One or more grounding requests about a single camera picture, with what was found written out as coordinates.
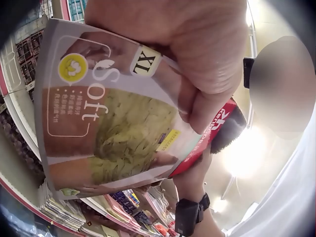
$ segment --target dark hair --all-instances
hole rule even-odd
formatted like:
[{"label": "dark hair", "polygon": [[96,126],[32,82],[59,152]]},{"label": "dark hair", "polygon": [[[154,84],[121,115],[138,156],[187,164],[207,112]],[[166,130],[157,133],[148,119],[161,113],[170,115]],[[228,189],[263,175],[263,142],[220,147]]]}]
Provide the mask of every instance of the dark hair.
[{"label": "dark hair", "polygon": [[247,122],[238,106],[231,112],[211,143],[211,154],[219,153],[246,128]]}]

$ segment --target black watch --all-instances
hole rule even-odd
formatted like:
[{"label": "black watch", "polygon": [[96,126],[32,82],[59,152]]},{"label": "black watch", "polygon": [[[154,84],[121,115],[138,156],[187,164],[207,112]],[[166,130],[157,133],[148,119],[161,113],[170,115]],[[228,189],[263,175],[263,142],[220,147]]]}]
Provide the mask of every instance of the black watch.
[{"label": "black watch", "polygon": [[176,206],[175,231],[183,236],[191,236],[195,225],[203,220],[203,212],[210,207],[207,193],[199,203],[181,199]]}]

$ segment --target product packaging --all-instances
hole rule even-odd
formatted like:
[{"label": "product packaging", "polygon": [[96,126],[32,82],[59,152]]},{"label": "product packaging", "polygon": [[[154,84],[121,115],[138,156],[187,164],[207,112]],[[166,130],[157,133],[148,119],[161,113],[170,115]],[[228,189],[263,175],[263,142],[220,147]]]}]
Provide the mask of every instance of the product packaging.
[{"label": "product packaging", "polygon": [[179,115],[192,85],[171,59],[80,23],[50,19],[43,35],[36,135],[59,199],[116,193],[187,170],[236,107],[229,100],[199,135]]}]

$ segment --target wrist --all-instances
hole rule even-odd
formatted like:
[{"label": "wrist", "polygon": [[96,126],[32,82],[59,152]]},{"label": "wrist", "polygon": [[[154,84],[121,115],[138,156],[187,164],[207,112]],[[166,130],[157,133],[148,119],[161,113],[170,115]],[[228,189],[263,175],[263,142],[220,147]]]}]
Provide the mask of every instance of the wrist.
[{"label": "wrist", "polygon": [[177,192],[179,196],[179,200],[181,199],[187,199],[192,202],[199,203],[203,196],[205,195],[205,191],[203,186],[196,186],[196,187],[178,187],[177,186]]}]

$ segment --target white shirt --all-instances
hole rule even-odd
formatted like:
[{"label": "white shirt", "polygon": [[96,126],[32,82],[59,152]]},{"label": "white shirt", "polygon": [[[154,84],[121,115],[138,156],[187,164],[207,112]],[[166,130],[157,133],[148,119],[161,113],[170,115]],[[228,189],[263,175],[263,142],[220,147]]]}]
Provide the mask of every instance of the white shirt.
[{"label": "white shirt", "polygon": [[229,237],[304,237],[315,227],[315,111],[262,202]]}]

